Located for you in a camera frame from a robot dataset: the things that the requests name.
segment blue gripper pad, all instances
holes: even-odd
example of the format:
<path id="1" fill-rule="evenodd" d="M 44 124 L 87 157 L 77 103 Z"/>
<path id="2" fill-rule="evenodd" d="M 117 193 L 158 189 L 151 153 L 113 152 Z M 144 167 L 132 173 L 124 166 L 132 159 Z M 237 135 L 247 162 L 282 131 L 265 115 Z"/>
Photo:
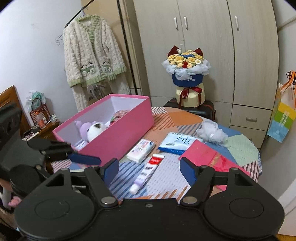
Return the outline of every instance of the blue gripper pad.
<path id="1" fill-rule="evenodd" d="M 195 167 L 196 167 L 196 165 L 194 165 L 186 157 L 181 158 L 180 171 L 191 187 L 197 180 L 197 178 L 195 176 L 195 169 L 194 169 Z"/>

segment colorful paper bag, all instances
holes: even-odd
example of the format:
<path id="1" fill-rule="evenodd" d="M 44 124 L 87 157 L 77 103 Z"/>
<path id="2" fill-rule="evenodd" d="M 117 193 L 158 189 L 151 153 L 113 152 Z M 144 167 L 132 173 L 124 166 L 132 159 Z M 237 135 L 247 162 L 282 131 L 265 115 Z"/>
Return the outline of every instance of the colorful paper bag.
<path id="1" fill-rule="evenodd" d="M 286 73 L 288 81 L 279 83 L 276 92 L 276 101 L 271 115 L 267 134 L 282 143 L 296 118 L 296 74 L 295 71 Z"/>

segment pink object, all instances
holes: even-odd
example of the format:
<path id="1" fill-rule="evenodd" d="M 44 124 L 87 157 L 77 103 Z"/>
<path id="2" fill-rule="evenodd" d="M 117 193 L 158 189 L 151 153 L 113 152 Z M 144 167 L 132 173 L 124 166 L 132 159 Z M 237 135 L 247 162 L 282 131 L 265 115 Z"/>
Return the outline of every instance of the pink object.
<path id="1" fill-rule="evenodd" d="M 188 158 L 196 166 L 207 165 L 213 167 L 218 172 L 228 172 L 231 167 L 237 167 L 250 176 L 250 173 L 245 169 L 228 160 L 211 147 L 197 140 L 191 144 L 191 146 L 181 155 L 179 159 L 182 157 Z M 217 187 L 223 191 L 226 190 L 226 186 Z"/>
<path id="2" fill-rule="evenodd" d="M 76 121 L 107 123 L 119 110 L 129 112 L 79 151 L 83 155 L 99 157 L 100 166 L 103 166 L 112 158 L 121 159 L 153 126 L 149 97 L 110 94 L 65 121 L 53 130 L 53 134 L 57 140 L 71 143 L 73 148 L 81 140 Z"/>
<path id="3" fill-rule="evenodd" d="M 19 197 L 14 196 L 14 197 L 11 199 L 11 201 L 8 203 L 8 206 L 10 206 L 10 207 L 17 207 L 18 204 L 19 204 L 21 201 L 22 201 L 22 200 L 21 200 Z"/>

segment wardrobe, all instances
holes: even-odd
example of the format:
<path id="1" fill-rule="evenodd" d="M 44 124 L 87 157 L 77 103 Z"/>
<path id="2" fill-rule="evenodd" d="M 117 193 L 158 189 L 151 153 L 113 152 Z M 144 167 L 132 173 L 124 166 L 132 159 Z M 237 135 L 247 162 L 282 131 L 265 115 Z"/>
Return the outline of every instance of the wardrobe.
<path id="1" fill-rule="evenodd" d="M 203 79 L 216 121 L 260 148 L 274 105 L 278 39 L 270 0 L 133 0 L 153 106 L 175 98 L 161 66 L 174 46 L 201 48 L 210 64 Z"/>

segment yellow rose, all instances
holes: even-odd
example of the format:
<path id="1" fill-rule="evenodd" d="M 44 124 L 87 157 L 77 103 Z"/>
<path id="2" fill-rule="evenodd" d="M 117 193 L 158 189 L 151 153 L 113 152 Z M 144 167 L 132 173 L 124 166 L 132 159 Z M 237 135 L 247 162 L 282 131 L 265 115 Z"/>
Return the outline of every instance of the yellow rose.
<path id="1" fill-rule="evenodd" d="M 194 58 L 194 57 L 189 57 L 188 59 L 187 59 L 187 62 L 188 63 L 195 63 L 195 60 L 196 60 L 196 58 Z"/>
<path id="2" fill-rule="evenodd" d="M 172 60 L 175 59 L 176 56 L 177 56 L 176 54 L 170 55 L 170 56 L 168 57 L 168 61 L 171 62 Z"/>
<path id="3" fill-rule="evenodd" d="M 182 62 L 185 62 L 185 58 L 183 56 L 177 56 L 175 58 L 175 62 L 176 63 L 182 63 Z"/>
<path id="4" fill-rule="evenodd" d="M 197 60 L 195 60 L 195 63 L 196 63 L 196 64 L 201 64 L 202 61 L 201 61 L 200 59 L 197 59 Z"/>
<path id="5" fill-rule="evenodd" d="M 198 59 L 203 59 L 203 57 L 201 55 L 198 55 L 198 54 L 195 55 L 195 57 L 198 58 Z"/>

